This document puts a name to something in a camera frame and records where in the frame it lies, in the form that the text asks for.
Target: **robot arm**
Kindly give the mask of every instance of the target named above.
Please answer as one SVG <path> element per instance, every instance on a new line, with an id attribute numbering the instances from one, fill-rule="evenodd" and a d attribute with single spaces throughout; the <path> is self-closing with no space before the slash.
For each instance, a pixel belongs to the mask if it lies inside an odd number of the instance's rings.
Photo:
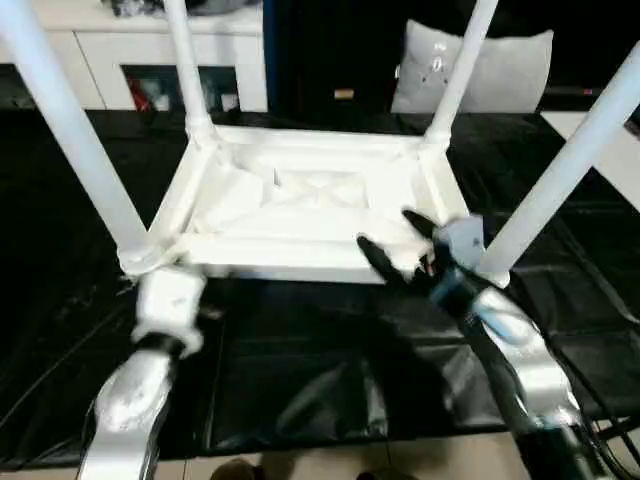
<path id="1" fill-rule="evenodd" d="M 358 245 L 388 283 L 428 293 L 458 323 L 483 365 L 492 393 L 533 480 L 602 478 L 595 453 L 583 441 L 581 414 L 569 379 L 553 357 L 535 323 L 501 290 L 461 266 L 452 253 L 452 231 L 403 212 L 431 243 L 413 278 L 391 265 L 382 249 L 366 237 Z"/>
<path id="2" fill-rule="evenodd" d="M 132 335 L 137 350 L 98 393 L 96 433 L 80 480 L 153 478 L 178 362 L 202 345 L 195 319 L 204 285 L 204 277 L 177 267 L 142 279 Z"/>

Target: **table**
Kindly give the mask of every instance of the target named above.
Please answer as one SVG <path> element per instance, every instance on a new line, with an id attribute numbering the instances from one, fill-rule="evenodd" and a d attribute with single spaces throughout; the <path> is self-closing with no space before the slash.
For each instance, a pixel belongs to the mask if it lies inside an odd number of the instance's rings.
<path id="1" fill-rule="evenodd" d="M 565 140 L 578 128 L 585 117 L 584 112 L 544 111 L 542 118 Z M 611 185 L 635 207 L 640 210 L 640 139 L 626 129 L 620 129 L 600 155 L 596 169 Z"/>
<path id="2" fill-rule="evenodd" d="M 136 292 L 42 119 L 1 114 L 0 467 L 77 465 L 91 401 L 131 352 Z M 179 114 L 91 119 L 149 224 L 186 139 Z M 426 115 L 216 122 L 420 134 Z M 538 115 L 461 115 L 450 161 L 487 236 L 562 138 Z M 533 243 L 510 293 L 619 415 L 640 412 L 640 217 L 592 171 Z M 219 313 L 225 312 L 222 319 Z M 163 458 L 504 430 L 453 321 L 377 286 L 211 281 L 203 351 L 180 367 Z M 590 413 L 597 415 L 584 389 Z"/>

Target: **white table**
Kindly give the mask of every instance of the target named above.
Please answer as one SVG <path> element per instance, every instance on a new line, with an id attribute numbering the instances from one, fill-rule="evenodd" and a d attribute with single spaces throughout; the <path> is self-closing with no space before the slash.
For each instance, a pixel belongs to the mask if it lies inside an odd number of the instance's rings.
<path id="1" fill-rule="evenodd" d="M 542 118 L 565 139 L 578 128 L 585 115 L 584 112 L 542 112 Z M 596 169 L 640 211 L 640 140 L 620 129 L 600 154 Z"/>

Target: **pillow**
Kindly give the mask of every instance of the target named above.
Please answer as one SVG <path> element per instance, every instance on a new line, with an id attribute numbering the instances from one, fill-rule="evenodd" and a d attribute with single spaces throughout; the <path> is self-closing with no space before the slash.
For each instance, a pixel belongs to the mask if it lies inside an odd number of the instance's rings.
<path id="1" fill-rule="evenodd" d="M 485 39 L 460 111 L 533 112 L 549 76 L 552 41 L 551 30 L 533 37 Z M 461 37 L 409 20 L 391 111 L 435 112 L 461 45 Z"/>

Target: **white cabinet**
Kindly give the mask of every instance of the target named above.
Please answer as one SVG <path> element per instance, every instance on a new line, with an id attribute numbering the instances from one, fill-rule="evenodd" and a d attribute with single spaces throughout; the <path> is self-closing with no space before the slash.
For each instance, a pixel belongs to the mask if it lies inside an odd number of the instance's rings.
<path id="1" fill-rule="evenodd" d="M 164 67 L 158 70 L 165 74 L 174 72 L 170 68 L 175 65 L 173 44 L 163 18 L 117 18 L 100 0 L 30 1 L 84 108 L 134 109 L 125 72 L 128 67 L 136 71 L 149 67 L 151 75 L 156 67 Z M 218 90 L 219 104 L 229 97 L 235 102 L 237 95 L 243 111 L 266 111 L 262 6 L 194 17 L 189 26 L 203 78 Z M 0 63 L 12 63 L 1 44 Z"/>
<path id="2" fill-rule="evenodd" d="M 200 67 L 231 67 L 243 111 L 266 111 L 262 36 L 193 35 Z M 169 33 L 78 32 L 78 40 L 107 109 L 134 109 L 125 66 L 175 65 Z"/>
<path id="3" fill-rule="evenodd" d="M 80 104 L 86 109 L 104 109 L 105 104 L 73 32 L 47 32 L 47 36 Z M 12 63 L 11 55 L 0 42 L 0 64 Z"/>

